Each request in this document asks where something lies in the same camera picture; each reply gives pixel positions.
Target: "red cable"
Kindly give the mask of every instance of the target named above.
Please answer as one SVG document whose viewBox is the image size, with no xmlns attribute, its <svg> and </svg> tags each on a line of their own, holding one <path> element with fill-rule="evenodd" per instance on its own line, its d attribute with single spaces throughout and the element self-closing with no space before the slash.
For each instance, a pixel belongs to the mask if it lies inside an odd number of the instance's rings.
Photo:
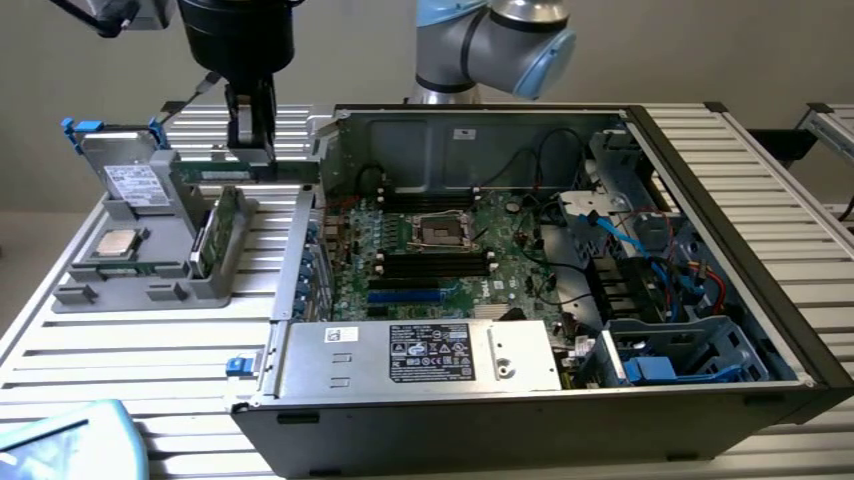
<svg viewBox="0 0 854 480">
<path fill-rule="evenodd" d="M 699 270 L 699 267 L 696 265 L 688 265 L 688 268 L 691 270 Z M 720 279 L 718 274 L 708 269 L 706 269 L 706 275 L 708 275 L 708 278 L 711 278 L 711 280 L 718 285 L 718 299 L 715 300 L 715 303 L 711 307 L 711 313 L 718 314 L 720 313 L 720 307 L 723 307 L 723 301 L 726 300 L 726 283 L 723 283 L 723 280 Z"/>
</svg>

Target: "gray robot arm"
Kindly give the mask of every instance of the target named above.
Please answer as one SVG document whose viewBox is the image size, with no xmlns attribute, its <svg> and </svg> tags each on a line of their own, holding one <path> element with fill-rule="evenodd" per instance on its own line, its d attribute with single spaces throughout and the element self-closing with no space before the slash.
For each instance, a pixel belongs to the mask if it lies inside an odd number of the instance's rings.
<svg viewBox="0 0 854 480">
<path fill-rule="evenodd" d="M 563 0 L 419 0 L 409 103 L 476 103 L 477 84 L 536 99 L 568 64 Z"/>
</svg>

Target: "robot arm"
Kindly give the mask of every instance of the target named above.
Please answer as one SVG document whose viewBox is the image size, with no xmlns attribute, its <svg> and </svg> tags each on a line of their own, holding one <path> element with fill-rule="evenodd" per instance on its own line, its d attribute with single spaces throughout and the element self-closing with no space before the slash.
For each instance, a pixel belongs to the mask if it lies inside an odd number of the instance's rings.
<svg viewBox="0 0 854 480">
<path fill-rule="evenodd" d="M 563 0 L 420 0 L 411 103 L 476 103 L 481 83 L 536 99 L 575 47 Z"/>
<path fill-rule="evenodd" d="M 98 21 L 106 19 L 104 36 L 125 28 L 162 29 L 173 10 L 172 0 L 88 0 L 94 17 L 86 19 L 70 0 L 49 1 L 101 35 Z M 228 148 L 251 164 L 275 162 L 272 75 L 293 59 L 292 9 L 303 1 L 177 0 L 192 56 L 228 82 Z M 563 0 L 419 0 L 409 102 L 475 103 L 477 83 L 539 97 L 572 53 L 567 19 Z"/>
</svg>

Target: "blue plastic object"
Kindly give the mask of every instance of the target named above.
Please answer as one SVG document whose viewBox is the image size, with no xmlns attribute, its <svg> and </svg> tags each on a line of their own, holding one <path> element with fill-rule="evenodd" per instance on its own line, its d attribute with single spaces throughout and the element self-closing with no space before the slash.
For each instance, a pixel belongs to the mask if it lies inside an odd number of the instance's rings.
<svg viewBox="0 0 854 480">
<path fill-rule="evenodd" d="M 419 0 L 415 25 L 428 27 L 461 17 L 485 5 L 485 0 Z"/>
<path fill-rule="evenodd" d="M 100 120 L 81 120 L 74 126 L 76 133 L 94 133 L 104 129 L 104 122 Z"/>
<path fill-rule="evenodd" d="M 536 60 L 516 83 L 512 94 L 536 100 L 563 75 L 573 51 L 575 31 L 567 28 L 543 47 Z"/>
<path fill-rule="evenodd" d="M 251 377 L 255 375 L 255 357 L 234 357 L 225 363 L 226 377 Z"/>
<path fill-rule="evenodd" d="M 82 155 L 82 148 L 80 148 L 80 142 L 77 142 L 77 137 L 74 137 L 74 119 L 70 117 L 62 119 L 60 125 L 62 126 L 65 138 L 68 138 L 70 146 L 74 148 L 74 152 L 77 155 Z"/>
<path fill-rule="evenodd" d="M 623 362 L 625 378 L 632 385 L 672 385 L 676 383 L 727 383 L 738 380 L 739 365 L 730 365 L 716 373 L 676 375 L 667 357 L 635 357 Z"/>
<path fill-rule="evenodd" d="M 160 150 L 168 150 L 169 137 L 166 137 L 165 130 L 162 129 L 162 124 L 157 122 L 156 117 L 152 117 L 150 120 L 148 121 L 148 130 L 150 131 L 150 134 L 154 136 L 154 139 L 157 140 L 157 148 Z"/>
<path fill-rule="evenodd" d="M 628 381 L 637 384 L 675 383 L 676 372 L 667 357 L 635 357 L 623 362 Z"/>
<path fill-rule="evenodd" d="M 441 291 L 409 290 L 400 292 L 368 292 L 368 303 L 439 303 Z"/>
<path fill-rule="evenodd" d="M 0 478 L 148 478 L 148 457 L 118 400 L 98 400 L 0 435 Z"/>
</svg>

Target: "metal slatted table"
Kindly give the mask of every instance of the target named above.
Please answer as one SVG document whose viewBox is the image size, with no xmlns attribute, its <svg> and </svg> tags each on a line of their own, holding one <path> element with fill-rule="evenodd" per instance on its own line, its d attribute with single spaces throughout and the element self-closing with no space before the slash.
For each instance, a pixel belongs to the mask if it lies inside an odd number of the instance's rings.
<svg viewBox="0 0 854 480">
<path fill-rule="evenodd" d="M 648 105 L 649 114 L 848 372 L 854 372 L 854 238 L 760 150 L 728 114 Z M 279 109 L 279 158 L 305 160 L 308 107 Z M 170 142 L 186 160 L 225 143 L 225 111 L 193 107 Z M 224 413 L 236 353 L 263 347 L 296 186 L 247 187 L 260 202 L 224 309 L 56 315 L 49 291 L 102 220 L 89 215 L 0 342 L 0 431 L 89 400 L 124 401 L 154 477 L 275 478 Z M 424 478 L 854 478 L 854 400 L 802 426 L 775 426 L 711 462 L 560 468 Z"/>
</svg>

